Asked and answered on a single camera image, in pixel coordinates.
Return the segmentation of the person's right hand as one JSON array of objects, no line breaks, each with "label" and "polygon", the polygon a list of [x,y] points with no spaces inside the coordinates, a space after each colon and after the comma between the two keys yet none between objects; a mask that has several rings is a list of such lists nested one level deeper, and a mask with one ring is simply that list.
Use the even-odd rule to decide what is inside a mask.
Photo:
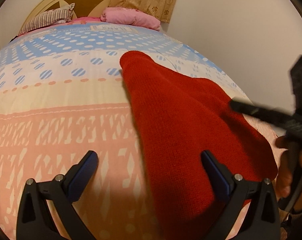
[{"label": "person's right hand", "polygon": [[[292,172],[289,169],[288,155],[290,152],[291,142],[287,139],[286,136],[279,137],[275,141],[275,146],[277,148],[286,149],[286,151],[282,152],[280,158],[280,166],[278,170],[278,177],[276,179],[276,193],[279,197],[286,198],[289,196],[291,191],[291,184],[293,181]],[[302,150],[299,156],[299,162],[302,167]],[[294,211],[300,213],[302,211],[302,193],[297,200]]]}]

